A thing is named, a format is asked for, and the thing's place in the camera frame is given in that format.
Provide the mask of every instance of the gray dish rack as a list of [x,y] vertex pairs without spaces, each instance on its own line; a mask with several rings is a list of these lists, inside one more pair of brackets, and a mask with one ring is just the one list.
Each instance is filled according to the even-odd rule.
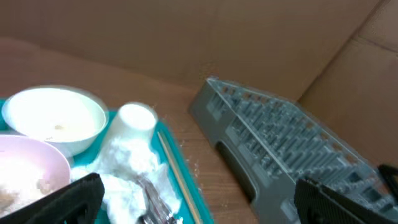
[[295,183],[309,176],[398,221],[378,173],[298,105],[264,91],[208,78],[190,113],[239,180],[260,223],[300,223]]

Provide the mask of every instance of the tabletop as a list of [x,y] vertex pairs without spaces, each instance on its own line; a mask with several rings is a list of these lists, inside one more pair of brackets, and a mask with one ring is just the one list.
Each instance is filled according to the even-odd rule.
[[129,101],[152,106],[174,133],[214,219],[218,223],[257,223],[223,158],[188,113],[199,87],[155,80],[14,39],[0,39],[0,78],[1,98],[31,86],[68,85],[92,92],[109,108]]

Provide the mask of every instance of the green tray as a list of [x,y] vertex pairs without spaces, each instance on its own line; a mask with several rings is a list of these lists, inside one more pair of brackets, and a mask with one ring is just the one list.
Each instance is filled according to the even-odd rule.
[[[2,108],[2,105],[4,104],[4,100],[0,100],[0,109]],[[100,145],[101,142],[106,134],[106,132],[109,129],[109,125],[111,124],[114,116],[116,115],[115,111],[110,111],[109,112],[109,123],[107,127],[102,131],[99,136],[95,139],[94,143],[84,152],[81,154],[77,155],[74,157],[74,167],[76,166],[82,166],[82,165],[87,165],[91,163],[97,156],[99,150],[100,150]],[[0,115],[0,131],[5,131],[7,130],[7,125],[5,124],[2,116]],[[183,175],[183,178],[185,179],[185,182],[187,183],[187,187],[192,195],[192,199],[196,203],[198,207],[199,214],[201,216],[201,219],[203,220],[203,223],[214,223],[210,211],[207,209],[207,206],[203,200],[203,197],[201,194],[199,194],[199,191],[197,189],[197,186],[195,182],[193,181],[188,167],[185,165],[184,159],[180,153],[180,149],[177,147],[176,143],[174,142],[174,138],[171,134],[171,132],[167,129],[166,125],[159,121],[156,125],[155,133],[157,131],[163,131],[165,134],[171,148],[172,148],[172,153],[174,154],[175,160],[177,161],[177,164],[179,168],[181,169],[181,173]],[[165,155],[165,152],[163,150],[162,145],[160,144],[160,140],[155,134],[154,137],[152,138],[152,148],[157,151],[160,161],[167,162],[167,158]],[[174,187],[174,190],[176,191],[177,195],[179,196],[180,199],[182,199],[182,204],[180,207],[180,210],[177,213],[178,217],[183,218],[184,223],[194,223],[192,214],[189,211],[189,207],[187,202],[185,201],[181,188],[178,185],[178,182],[175,178],[174,173],[171,170],[171,167],[169,167],[169,177],[172,182],[172,185]],[[95,221],[96,224],[105,224],[109,223],[108,216],[106,215],[106,212],[104,210],[100,210],[98,212],[97,220]]]

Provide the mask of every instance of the chopstick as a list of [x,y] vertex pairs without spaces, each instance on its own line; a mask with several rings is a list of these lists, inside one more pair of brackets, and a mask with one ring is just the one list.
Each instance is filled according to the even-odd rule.
[[158,131],[157,135],[160,139],[160,143],[162,144],[163,150],[166,153],[167,159],[169,160],[169,164],[172,167],[173,173],[177,179],[177,182],[181,188],[181,191],[183,193],[183,196],[185,198],[185,201],[188,203],[189,210],[191,211],[191,214],[193,215],[193,219],[195,223],[203,223],[202,219],[200,218],[200,214],[197,208],[197,205],[195,201],[192,199],[192,195],[187,187],[187,183],[185,179],[182,176],[181,170],[179,169],[179,166],[177,164],[177,161],[175,160],[175,157],[172,153],[170,144],[165,137],[165,134],[163,131]]

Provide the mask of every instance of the cardboard wall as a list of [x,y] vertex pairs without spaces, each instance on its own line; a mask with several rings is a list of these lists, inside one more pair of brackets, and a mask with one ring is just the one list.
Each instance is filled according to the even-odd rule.
[[198,88],[298,99],[379,0],[4,0],[6,35]]
[[362,156],[396,166],[397,3],[386,1],[299,100]]

